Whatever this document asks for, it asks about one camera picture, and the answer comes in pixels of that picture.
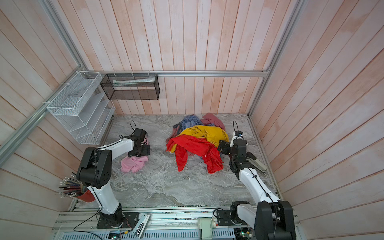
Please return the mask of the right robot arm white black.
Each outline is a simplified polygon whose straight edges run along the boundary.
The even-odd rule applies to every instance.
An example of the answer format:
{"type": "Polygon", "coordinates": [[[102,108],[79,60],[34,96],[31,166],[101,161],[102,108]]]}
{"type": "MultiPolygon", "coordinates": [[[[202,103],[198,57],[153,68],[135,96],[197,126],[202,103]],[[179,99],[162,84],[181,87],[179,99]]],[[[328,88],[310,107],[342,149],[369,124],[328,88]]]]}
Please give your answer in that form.
{"type": "Polygon", "coordinates": [[[257,173],[257,157],[247,151],[244,139],[233,139],[230,143],[219,142],[218,151],[230,157],[230,168],[251,194],[257,206],[247,201],[233,202],[231,221],[247,224],[255,240],[295,240],[296,229],[293,207],[282,201],[262,181],[257,173]]]}

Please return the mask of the pink cloth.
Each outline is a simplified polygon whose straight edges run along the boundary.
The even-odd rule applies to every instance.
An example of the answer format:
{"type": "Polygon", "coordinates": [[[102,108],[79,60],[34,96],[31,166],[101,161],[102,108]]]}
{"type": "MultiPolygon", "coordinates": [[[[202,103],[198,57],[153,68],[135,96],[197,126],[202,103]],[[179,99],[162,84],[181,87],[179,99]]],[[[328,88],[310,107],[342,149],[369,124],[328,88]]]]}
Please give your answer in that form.
{"type": "MultiPolygon", "coordinates": [[[[148,137],[145,137],[144,140],[141,142],[141,145],[148,145],[148,137]]],[[[121,161],[121,171],[123,173],[136,173],[139,170],[141,170],[145,163],[149,161],[148,156],[142,156],[142,157],[125,157],[121,161]]]]}

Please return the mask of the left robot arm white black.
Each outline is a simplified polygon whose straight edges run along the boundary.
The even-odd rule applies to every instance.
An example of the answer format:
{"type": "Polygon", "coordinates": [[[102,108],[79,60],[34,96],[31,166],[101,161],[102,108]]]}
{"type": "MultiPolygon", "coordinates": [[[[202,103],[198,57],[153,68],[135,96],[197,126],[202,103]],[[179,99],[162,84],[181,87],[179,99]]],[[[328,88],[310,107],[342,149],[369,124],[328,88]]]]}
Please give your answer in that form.
{"type": "Polygon", "coordinates": [[[94,148],[88,147],[83,154],[77,171],[77,180],[93,194],[99,205],[100,222],[111,228],[124,225],[122,205],[116,199],[110,179],[112,176],[112,160],[123,154],[129,157],[148,156],[150,146],[147,144],[148,134],[143,129],[135,129],[129,136],[118,141],[94,148]]]}

